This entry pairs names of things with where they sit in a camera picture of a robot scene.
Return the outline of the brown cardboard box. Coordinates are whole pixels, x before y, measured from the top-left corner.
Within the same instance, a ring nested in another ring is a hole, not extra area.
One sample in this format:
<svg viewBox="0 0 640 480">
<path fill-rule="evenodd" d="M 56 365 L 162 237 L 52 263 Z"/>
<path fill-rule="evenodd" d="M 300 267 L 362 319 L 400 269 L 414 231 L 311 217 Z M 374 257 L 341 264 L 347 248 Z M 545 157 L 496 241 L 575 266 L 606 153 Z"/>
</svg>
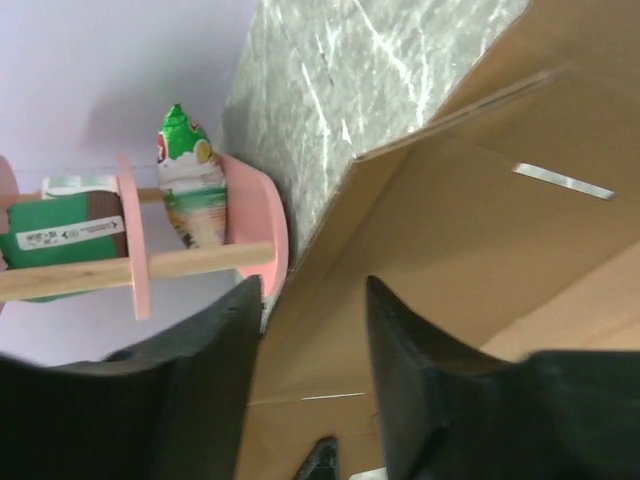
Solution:
<svg viewBox="0 0 640 480">
<path fill-rule="evenodd" d="M 223 117 L 284 198 L 238 477 L 319 438 L 388 466 L 365 314 L 377 276 L 514 360 L 639 346 L 635 1 L 263 1 Z"/>
</svg>

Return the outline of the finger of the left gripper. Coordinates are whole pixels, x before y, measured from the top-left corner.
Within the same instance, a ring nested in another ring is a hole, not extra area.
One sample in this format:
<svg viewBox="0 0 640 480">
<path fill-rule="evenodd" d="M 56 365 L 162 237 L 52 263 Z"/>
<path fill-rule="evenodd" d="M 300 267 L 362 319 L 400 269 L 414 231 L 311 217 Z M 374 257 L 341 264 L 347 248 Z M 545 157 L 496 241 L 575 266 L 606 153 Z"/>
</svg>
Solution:
<svg viewBox="0 0 640 480">
<path fill-rule="evenodd" d="M 318 440 L 293 477 L 293 480 L 338 479 L 338 440 L 334 436 Z"/>
</svg>

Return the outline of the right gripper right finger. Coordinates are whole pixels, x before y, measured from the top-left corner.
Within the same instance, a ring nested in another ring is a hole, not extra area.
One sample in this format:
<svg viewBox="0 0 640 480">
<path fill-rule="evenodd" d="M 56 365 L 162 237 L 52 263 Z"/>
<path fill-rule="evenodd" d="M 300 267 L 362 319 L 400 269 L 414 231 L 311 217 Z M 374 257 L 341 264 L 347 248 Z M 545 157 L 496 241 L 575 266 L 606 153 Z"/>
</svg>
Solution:
<svg viewBox="0 0 640 480">
<path fill-rule="evenodd" d="M 638 477 L 636 352 L 504 361 L 421 317 L 373 276 L 366 324 L 389 478 Z"/>
</svg>

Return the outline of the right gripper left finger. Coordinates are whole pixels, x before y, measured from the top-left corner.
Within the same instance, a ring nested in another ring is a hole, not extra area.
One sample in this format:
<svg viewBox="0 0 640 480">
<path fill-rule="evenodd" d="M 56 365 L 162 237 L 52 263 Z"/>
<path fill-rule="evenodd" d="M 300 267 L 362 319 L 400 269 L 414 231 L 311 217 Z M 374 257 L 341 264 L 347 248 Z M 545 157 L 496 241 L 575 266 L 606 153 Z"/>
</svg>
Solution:
<svg viewBox="0 0 640 480">
<path fill-rule="evenodd" d="M 5 479 L 231 479 L 261 338 L 252 276 L 95 362 L 1 360 Z"/>
</svg>

